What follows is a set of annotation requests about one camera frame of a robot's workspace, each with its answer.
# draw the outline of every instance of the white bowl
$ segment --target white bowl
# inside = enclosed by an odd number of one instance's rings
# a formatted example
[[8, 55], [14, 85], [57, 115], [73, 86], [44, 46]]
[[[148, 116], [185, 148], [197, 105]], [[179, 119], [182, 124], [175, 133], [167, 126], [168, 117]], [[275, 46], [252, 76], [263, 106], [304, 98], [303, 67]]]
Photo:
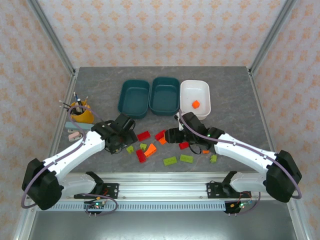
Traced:
[[[194, 108], [192, 103], [200, 106]], [[180, 108], [184, 113], [193, 112], [199, 120], [205, 119], [211, 112], [210, 89], [205, 81], [185, 80], [180, 85]]]

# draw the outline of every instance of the green block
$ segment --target green block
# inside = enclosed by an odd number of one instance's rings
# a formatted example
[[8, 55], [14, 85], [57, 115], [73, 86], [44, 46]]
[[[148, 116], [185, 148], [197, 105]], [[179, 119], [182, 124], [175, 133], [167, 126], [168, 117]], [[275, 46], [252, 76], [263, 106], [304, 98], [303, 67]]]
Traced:
[[141, 149], [142, 151], [146, 151], [146, 150], [147, 150], [147, 144], [140, 143], [140, 149]]
[[217, 161], [217, 155], [212, 155], [212, 156], [210, 157], [210, 163], [215, 164], [216, 161]]
[[177, 158], [175, 156], [163, 159], [163, 163], [164, 163], [165, 166], [169, 166], [171, 164], [176, 164], [177, 162], [178, 161], [177, 161]]
[[180, 155], [180, 161], [193, 164], [194, 163], [194, 157], [181, 154]]
[[126, 150], [129, 154], [132, 154], [135, 151], [133, 146], [128, 146]]

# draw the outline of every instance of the wall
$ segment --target wall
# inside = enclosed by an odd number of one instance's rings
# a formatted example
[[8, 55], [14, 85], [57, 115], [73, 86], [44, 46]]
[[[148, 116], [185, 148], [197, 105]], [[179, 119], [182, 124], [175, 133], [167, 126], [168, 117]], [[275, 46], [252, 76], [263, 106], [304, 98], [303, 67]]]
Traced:
[[299, 0], [254, 76], [277, 150], [293, 155], [308, 223], [320, 238], [320, 4]]
[[9, 240], [27, 163], [48, 156], [70, 74], [26, 0], [1, 0], [0, 26], [0, 239]]
[[251, 66], [285, 0], [40, 0], [72, 64]]

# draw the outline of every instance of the gray countertop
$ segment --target gray countertop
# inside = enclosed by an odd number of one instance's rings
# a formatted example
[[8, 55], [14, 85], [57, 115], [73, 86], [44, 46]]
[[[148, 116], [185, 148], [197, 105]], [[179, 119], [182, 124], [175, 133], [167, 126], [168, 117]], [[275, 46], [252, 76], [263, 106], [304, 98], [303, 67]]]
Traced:
[[[156, 77], [173, 77], [184, 80], [202, 80], [209, 84], [211, 113], [202, 122], [205, 126], [224, 130], [231, 136], [255, 147], [269, 150], [266, 133], [255, 95], [245, 67], [214, 66], [165, 66], [165, 67], [81, 67], [75, 84], [79, 97], [88, 96], [88, 104], [105, 121], [115, 120], [119, 115], [118, 101], [124, 81], [143, 79], [152, 83]], [[178, 127], [173, 116], [156, 116], [150, 109], [145, 118], [136, 120], [134, 132], [138, 135], [149, 131], [151, 138], [143, 143], [153, 143], [157, 152], [139, 163], [135, 153], [124, 149], [110, 155], [101, 151], [78, 165], [73, 172], [96, 173], [166, 173], [166, 172], [229, 172], [253, 171], [250, 167], [226, 156], [218, 156], [210, 163], [211, 154], [193, 154], [188, 148], [180, 150], [178, 144], [161, 145], [155, 134], [163, 129]], [[64, 129], [58, 151], [70, 146], [67, 130]], [[133, 144], [139, 149], [140, 142]], [[194, 157], [193, 163], [179, 161], [180, 155]], [[164, 166], [163, 159], [176, 156], [178, 163]]]

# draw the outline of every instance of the red lego brick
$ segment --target red lego brick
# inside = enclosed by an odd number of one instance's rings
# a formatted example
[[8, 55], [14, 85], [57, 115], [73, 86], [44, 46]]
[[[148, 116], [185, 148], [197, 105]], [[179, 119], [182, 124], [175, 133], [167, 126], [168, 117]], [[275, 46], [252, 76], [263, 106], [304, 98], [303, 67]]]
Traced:
[[136, 153], [136, 155], [137, 155], [137, 157], [139, 159], [139, 162], [141, 164], [144, 163], [145, 161], [147, 161], [147, 157], [146, 157], [146, 155], [144, 154], [144, 152], [141, 149], [135, 151], [135, 153]]
[[155, 140], [159, 141], [160, 139], [165, 137], [165, 131], [166, 130], [162, 130], [161, 132], [159, 132], [157, 135], [155, 135]]
[[182, 150], [182, 149], [186, 149], [189, 147], [189, 143], [188, 142], [182, 142], [182, 143], [179, 143], [179, 148]]
[[142, 142], [143, 140], [146, 140], [148, 138], [150, 138], [150, 133], [148, 131], [145, 131], [143, 133], [140, 133], [138, 136], [137, 136], [139, 142]]

